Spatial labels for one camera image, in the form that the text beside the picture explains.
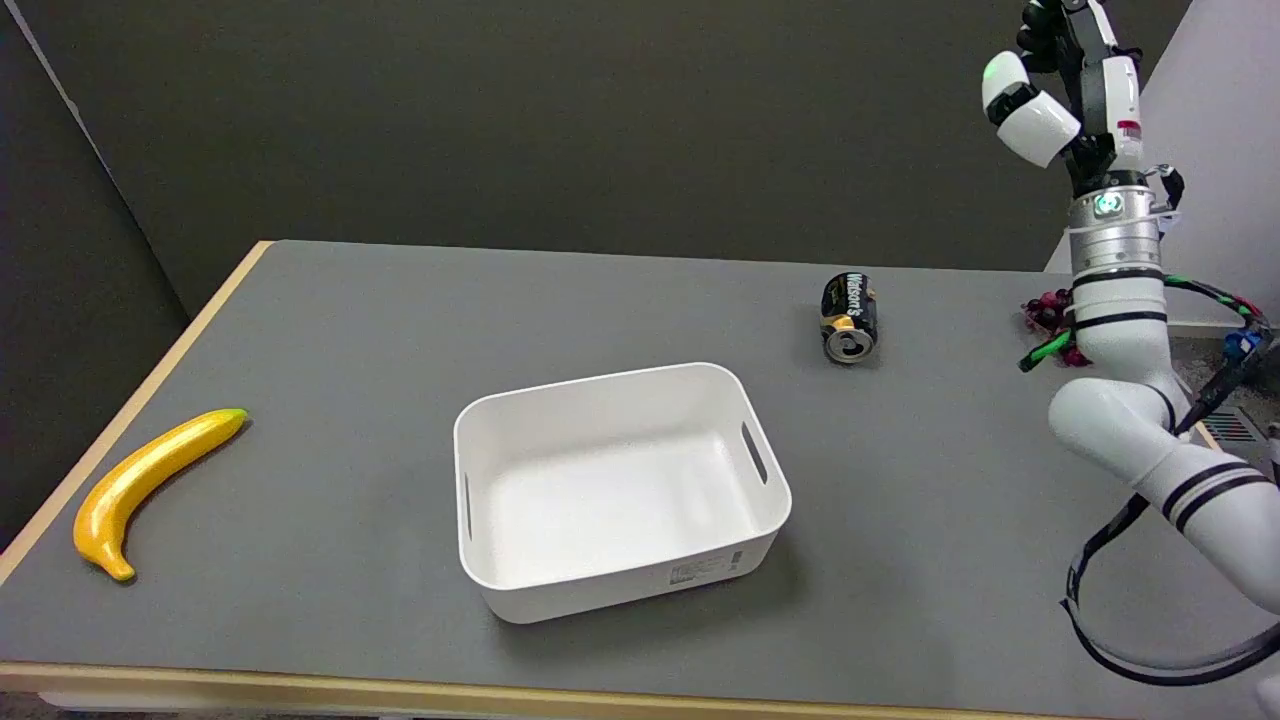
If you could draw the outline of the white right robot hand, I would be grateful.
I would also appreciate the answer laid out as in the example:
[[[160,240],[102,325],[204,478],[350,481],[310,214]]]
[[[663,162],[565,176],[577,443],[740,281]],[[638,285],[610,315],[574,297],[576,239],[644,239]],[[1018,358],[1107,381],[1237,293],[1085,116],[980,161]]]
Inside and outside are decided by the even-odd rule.
[[[1071,193],[1139,184],[1138,64],[1102,1],[1028,1],[1016,51],[984,67],[980,104],[1007,149],[1037,167],[1062,158]]]

